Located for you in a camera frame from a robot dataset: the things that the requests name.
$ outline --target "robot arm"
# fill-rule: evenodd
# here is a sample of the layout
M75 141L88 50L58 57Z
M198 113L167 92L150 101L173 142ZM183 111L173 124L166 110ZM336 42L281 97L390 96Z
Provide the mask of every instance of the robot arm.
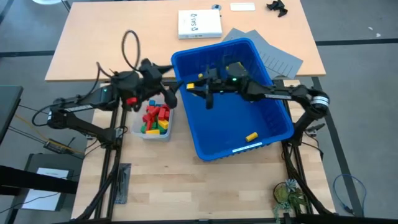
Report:
M254 81L240 62L226 67L227 78L219 76L217 68L206 71L205 76L187 84L187 91L206 100L206 108L213 107L213 94L237 93L246 101L262 99L294 100L299 103L305 113L294 124L294 134L289 139L293 146L301 144L305 129L316 119L327 114L329 97L320 90L308 89L304 85L277 87L261 85Z
M120 129L100 128L89 122L83 121L75 116L74 112L100 109L112 111L119 106L131 111L139 111L143 101L158 94L163 94L165 102L170 108L177 105L175 92L182 82L169 86L168 89L162 83L162 75L172 69L172 66L158 66L151 63L147 58L141 63L139 73L115 72L111 77L110 84L96 89L85 96L71 98L58 98L50 107L47 125L53 129L73 129L84 135L98 139L103 145L112 145L120 136Z

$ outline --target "yellow block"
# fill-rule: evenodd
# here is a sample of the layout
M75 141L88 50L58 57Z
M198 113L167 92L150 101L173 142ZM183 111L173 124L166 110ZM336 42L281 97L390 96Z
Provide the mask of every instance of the yellow block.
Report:
M246 136L246 141L250 142L255 140L259 135L257 134L257 132L253 132L251 134L249 134L248 136Z
M159 129L149 130L146 131L145 134L160 134L160 130Z
M187 90L193 89L195 87L194 83L188 83L187 84Z
M160 127L162 127L163 129L169 128L169 122L166 120L159 120L157 124L160 125Z

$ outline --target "gray sheet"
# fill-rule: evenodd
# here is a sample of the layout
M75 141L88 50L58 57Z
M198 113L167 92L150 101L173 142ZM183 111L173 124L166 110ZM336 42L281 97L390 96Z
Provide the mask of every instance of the gray sheet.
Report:
M223 41L241 37L249 38L254 42L271 79L278 76L293 79L300 69L301 64L303 64L303 60L268 44L256 30L244 33L234 28L231 29Z

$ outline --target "blue plastic bin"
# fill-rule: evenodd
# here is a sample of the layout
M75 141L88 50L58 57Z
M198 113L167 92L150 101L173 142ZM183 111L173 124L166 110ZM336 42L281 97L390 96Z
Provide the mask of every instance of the blue plastic bin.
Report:
M175 76L184 81L180 91L195 149L204 161L248 151L293 135L292 120L280 100L250 103L238 94L215 93L213 108L208 110L203 98L186 91L187 82L196 80L207 66L223 68L234 62L241 62L259 83L272 84L253 42L247 38L183 50L172 56ZM221 76L226 76L226 70L221 70ZM246 142L245 137L253 132L258 133L258 138Z

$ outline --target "wooden tabletop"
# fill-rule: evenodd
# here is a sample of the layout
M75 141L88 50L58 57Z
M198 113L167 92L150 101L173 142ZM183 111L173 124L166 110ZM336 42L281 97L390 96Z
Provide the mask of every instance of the wooden tabletop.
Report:
M231 11L231 2L253 2L255 11ZM124 32L132 29L141 41L141 59L149 58L158 65L171 64L171 56L180 50L221 42L232 28L243 32L256 29L271 45L300 59L298 76L325 75L299 0L284 0L287 15L266 9L271 0L181 0L74 2L45 79L47 81L94 80L95 62L104 69L125 71L129 67L121 54ZM222 38L179 40L178 10L211 9L221 5ZM136 43L127 42L127 57L136 60ZM169 72L166 77L174 77Z
M297 85L295 80L286 85ZM289 103L293 121L303 113ZM127 127L134 120L127 116ZM93 123L108 127L110 112L96 110ZM213 162L197 157L183 104L175 108L170 142L150 142L125 134L122 163L131 163L127 204L115 205L114 221L191 220L214 218L272 218L272 190L287 178L280 142ZM316 146L307 136L303 141ZM319 152L300 146L308 186L334 211ZM83 161L72 217L79 216L94 197L100 182L104 150ZM105 195L108 202L109 193Z

